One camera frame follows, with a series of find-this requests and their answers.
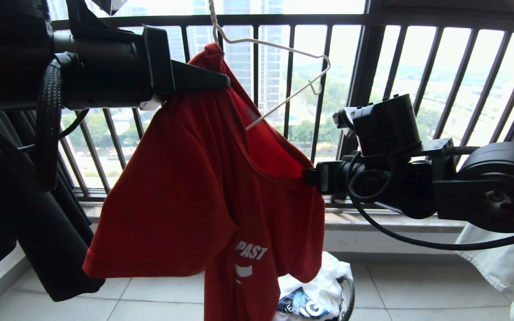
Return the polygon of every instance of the high-rise building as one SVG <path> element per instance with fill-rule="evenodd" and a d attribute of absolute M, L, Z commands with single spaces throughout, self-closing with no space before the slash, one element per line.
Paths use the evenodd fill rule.
<path fill-rule="evenodd" d="M 65 20 L 69 18 L 65 0 L 47 0 L 52 20 Z M 97 16 L 106 16 L 104 12 L 92 2 L 86 0 L 88 8 Z M 218 14 L 280 14 L 283 13 L 283 0 L 216 0 Z M 156 16 L 171 14 L 209 14 L 207 0 L 191 0 L 183 3 L 179 8 L 167 6 L 165 1 L 132 0 L 122 6 L 116 16 Z M 141 33 L 141 27 L 126 28 L 135 33 Z M 170 55 L 177 61 L 185 61 L 182 32 L 180 27 L 165 27 L 168 33 Z M 252 38 L 251 26 L 225 26 L 227 36 L 231 39 Z M 213 42 L 211 26 L 190 26 L 187 29 L 188 47 L 190 57 L 202 51 L 206 44 Z M 284 38 L 288 38 L 288 27 L 262 26 L 259 30 L 259 39 L 280 44 Z M 225 59 L 239 80 L 245 91 L 253 97 L 253 84 L 259 82 L 258 108 L 261 112 L 267 112 L 285 98 L 284 79 L 281 79 L 283 52 L 281 49 L 268 46 L 260 46 L 258 65 L 253 65 L 253 44 L 237 43 L 224 44 Z M 255 79 L 254 68 L 258 68 L 259 77 Z M 282 118 L 284 108 L 271 115 L 272 118 Z"/>

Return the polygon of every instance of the black cable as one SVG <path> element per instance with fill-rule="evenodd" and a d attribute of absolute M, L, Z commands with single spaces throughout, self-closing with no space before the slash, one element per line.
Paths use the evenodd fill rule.
<path fill-rule="evenodd" d="M 82 112 L 80 112 L 77 115 L 77 118 L 75 118 L 75 120 L 73 121 L 73 123 L 70 124 L 67 128 L 65 128 L 65 130 L 63 130 L 61 132 L 61 134 L 59 134 L 59 139 L 61 140 L 61 139 L 65 138 L 70 133 L 72 133 L 75 129 L 77 129 L 77 127 L 80 125 L 80 123 L 84 120 L 84 117 L 88 114 L 89 110 L 90 109 L 85 109 Z M 23 147 L 20 147 L 17 149 L 20 150 L 21 152 L 31 152 L 35 149 L 35 144 L 26 145 L 26 146 L 23 146 Z"/>
<path fill-rule="evenodd" d="M 356 155 L 354 155 L 354 157 L 350 163 L 351 166 L 349 169 L 349 173 L 352 171 L 354 164 L 357 162 L 357 160 L 360 158 L 360 156 L 361 156 L 360 152 L 357 152 Z M 379 172 L 379 170 L 365 170 L 360 173 L 357 173 L 357 175 L 354 175 L 354 177 L 352 177 L 352 179 L 349 181 L 349 186 L 348 186 L 348 190 L 350 191 L 351 195 L 353 195 L 353 197 L 355 199 L 357 199 L 363 203 L 372 203 L 372 202 L 377 201 L 379 199 L 379 197 L 381 197 L 384 193 L 386 193 L 388 191 L 388 189 L 392 186 L 391 183 L 394 180 L 394 177 L 396 176 L 396 167 L 397 167 L 396 163 L 391 162 L 390 167 L 391 167 L 391 172 L 388 175 L 388 179 L 386 179 L 386 183 L 384 183 L 384 186 L 380 189 L 380 191 L 378 191 L 377 193 L 375 193 L 373 195 L 369 195 L 369 196 L 358 195 L 354 191 L 354 187 L 355 187 L 357 181 L 361 177 L 369 175 L 370 173 L 377 173 L 377 172 Z"/>
<path fill-rule="evenodd" d="M 358 152 L 352 159 L 349 167 L 349 172 L 347 173 L 347 179 L 349 178 L 349 174 L 352 172 L 352 168 L 355 164 L 355 162 L 359 159 L 360 152 Z M 408 238 L 406 236 L 402 236 L 400 234 L 396 234 L 387 228 L 383 227 L 382 225 L 378 224 L 376 221 L 373 220 L 373 218 L 370 217 L 368 213 L 362 208 L 361 202 L 354 197 L 353 192 L 353 185 L 348 185 L 348 195 L 354 204 L 356 206 L 356 209 L 359 211 L 359 213 L 362 215 L 363 218 L 366 219 L 373 227 L 375 227 L 380 232 L 383 232 L 387 236 L 390 236 L 394 239 L 400 240 L 402 242 L 406 242 L 412 245 L 417 246 L 423 246 L 428 248 L 435 248 L 436 250 L 447 250 L 447 251 L 477 251 L 477 250 L 487 250 L 489 248 L 496 248 L 501 246 L 507 246 L 514 244 L 514 236 L 509 236 L 507 238 L 502 238 L 498 240 L 492 240 L 489 242 L 481 242 L 481 243 L 471 243 L 471 244 L 444 244 L 444 243 L 435 243 L 435 242 L 427 242 L 423 240 L 416 240 L 412 238 Z"/>

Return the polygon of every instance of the red t-shirt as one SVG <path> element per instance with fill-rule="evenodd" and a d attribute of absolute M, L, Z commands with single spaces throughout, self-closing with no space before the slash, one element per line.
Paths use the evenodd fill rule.
<path fill-rule="evenodd" d="M 206 321 L 270 321 L 277 277 L 319 268 L 324 201 L 310 161 L 259 114 L 212 43 L 192 65 L 231 87 L 176 95 L 106 197 L 84 270 L 101 278 L 206 271 Z"/>

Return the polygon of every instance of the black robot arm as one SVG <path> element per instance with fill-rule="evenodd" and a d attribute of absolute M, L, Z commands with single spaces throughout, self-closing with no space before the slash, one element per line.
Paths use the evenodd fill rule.
<path fill-rule="evenodd" d="M 59 133 L 61 108 L 152 110 L 179 91 L 230 85 L 227 75 L 171 60 L 165 30 L 111 28 L 84 0 L 66 3 L 70 34 L 53 32 L 46 0 L 0 1 L 0 111 L 37 111 L 36 144 L 14 146 L 0 134 L 0 155 L 36 192 L 55 187 L 58 138 L 86 115 Z"/>
<path fill-rule="evenodd" d="M 451 138 L 421 142 L 409 95 L 344 108 L 334 119 L 356 135 L 360 151 L 305 171 L 322 194 L 347 193 L 360 207 L 374 203 L 414 219 L 437 213 L 514 232 L 514 143 L 468 148 L 453 146 Z M 456 171 L 455 157 L 463 154 L 469 157 Z M 418 156 L 426 159 L 411 161 Z"/>

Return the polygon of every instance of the black railing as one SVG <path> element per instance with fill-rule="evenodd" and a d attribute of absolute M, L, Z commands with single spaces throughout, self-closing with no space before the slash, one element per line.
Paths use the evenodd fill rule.
<path fill-rule="evenodd" d="M 398 12 L 391 11 L 390 8 L 384 6 L 375 6 L 373 4 L 367 5 L 365 14 L 335 14 L 335 15 L 224 15 L 218 16 L 218 21 L 223 26 L 250 26 L 253 30 L 253 37 L 259 37 L 259 27 L 261 26 L 289 26 L 289 46 L 294 46 L 294 34 L 295 27 L 298 25 L 324 25 L 327 26 L 326 39 L 324 41 L 324 54 L 330 55 L 330 47 L 332 41 L 332 30 L 334 26 L 340 25 L 361 25 L 360 38 L 357 43 L 357 51 L 354 59 L 355 64 L 353 67 L 352 78 L 349 85 L 349 93 L 347 99 L 348 106 L 363 106 L 368 104 L 370 101 L 371 91 L 375 75 L 377 73 L 377 64 L 382 49 L 382 43 L 384 41 L 384 33 L 386 26 L 398 25 L 400 26 L 400 33 L 396 41 L 396 47 L 394 50 L 394 56 L 392 59 L 390 71 L 388 73 L 388 80 L 385 84 L 384 97 L 388 97 L 392 93 L 392 87 L 394 80 L 396 79 L 396 73 L 404 51 L 404 41 L 406 39 L 406 32 L 408 27 L 411 26 L 435 26 L 435 36 L 430 47 L 430 53 L 428 55 L 425 67 L 423 69 L 418 91 L 414 100 L 414 111 L 416 114 L 420 112 L 422 101 L 424 100 L 424 93 L 434 68 L 436 55 L 441 43 L 442 36 L 446 27 L 459 27 L 471 29 L 463 57 L 459 63 L 451 91 L 445 101 L 445 106 L 441 117 L 437 121 L 436 130 L 433 138 L 440 138 L 444 132 L 445 125 L 448 121 L 449 115 L 455 103 L 455 99 L 461 88 L 465 72 L 468 69 L 469 61 L 475 47 L 479 31 L 483 29 L 494 29 L 501 30 L 504 32 L 502 41 L 499 46 L 498 52 L 492 64 L 492 67 L 487 76 L 487 80 L 484 83 L 483 90 L 481 91 L 479 100 L 473 109 L 473 114 L 469 119 L 469 123 L 461 139 L 461 145 L 465 145 L 469 142 L 473 130 L 477 125 L 479 117 L 481 116 L 484 106 L 487 102 L 487 98 L 492 90 L 495 77 L 498 74 L 502 60 L 505 56 L 508 48 L 510 38 L 514 33 L 514 14 L 510 13 L 495 13 L 495 12 L 482 12 L 482 11 L 453 11 L 453 10 L 442 10 L 441 8 L 433 10 L 427 9 L 414 9 L 414 8 L 402 8 Z M 104 18 L 104 22 L 111 27 L 134 27 L 141 26 L 142 24 L 153 25 L 153 26 L 179 26 L 181 28 L 181 35 L 183 41 L 184 56 L 186 61 L 190 59 L 190 49 L 188 45 L 188 33 L 187 27 L 189 26 L 210 26 L 211 21 L 209 16 L 129 16 L 129 17 L 116 17 L 116 18 Z M 55 21 L 53 22 L 55 30 L 66 30 L 69 28 L 68 21 Z M 219 40 L 220 45 L 223 47 L 223 39 Z M 253 46 L 253 99 L 255 104 L 258 104 L 259 97 L 259 48 L 258 45 Z M 292 89 L 292 74 L 293 74 L 293 53 L 288 54 L 287 62 L 287 90 L 286 97 L 290 96 Z M 326 62 L 323 63 L 323 69 L 326 68 Z M 320 84 L 326 85 L 327 76 L 323 75 L 320 79 Z M 316 156 L 316 148 L 319 139 L 319 128 L 321 122 L 321 115 L 323 112 L 323 99 L 324 91 L 318 97 L 318 103 L 316 105 L 316 116 L 315 124 L 312 133 L 312 149 L 311 149 L 311 160 L 314 162 Z M 288 138 L 289 136 L 289 122 L 290 122 L 290 107 L 291 104 L 287 103 L 284 106 L 284 122 L 282 134 Z M 496 142 L 504 135 L 504 140 L 514 140 L 514 118 L 511 117 L 514 109 L 514 87 L 510 93 L 510 97 L 506 102 L 505 107 L 502 110 L 497 126 L 494 127 L 491 141 Z M 137 128 L 137 136 L 141 139 L 143 136 L 143 126 L 141 121 L 141 115 L 136 108 L 133 109 L 133 116 L 135 120 L 135 126 Z M 112 115 L 108 109 L 104 110 L 104 117 L 110 136 L 112 137 L 112 143 L 116 154 L 118 155 L 118 161 L 122 169 L 126 166 L 126 156 L 123 154 L 121 142 L 116 134 L 115 125 L 112 121 Z M 508 122 L 512 122 L 508 132 L 504 132 L 504 128 Z M 96 166 L 98 176 L 103 187 L 100 189 L 94 189 L 88 187 L 84 183 L 81 171 L 78 168 L 77 162 L 73 151 L 70 150 L 65 140 L 61 140 L 61 144 L 65 150 L 66 161 L 72 168 L 74 180 L 78 187 L 75 187 L 75 191 L 82 201 L 102 201 L 106 194 L 110 191 L 111 186 L 106 178 L 104 170 L 100 164 L 99 157 L 94 148 L 94 143 L 89 130 L 83 122 L 80 126 L 84 140 L 88 146 L 92 161 Z M 350 140 L 341 137 L 339 143 L 338 152 L 335 157 L 348 154 L 351 150 L 355 149 L 356 140 Z M 334 207 L 342 207 L 343 205 L 334 205 Z"/>

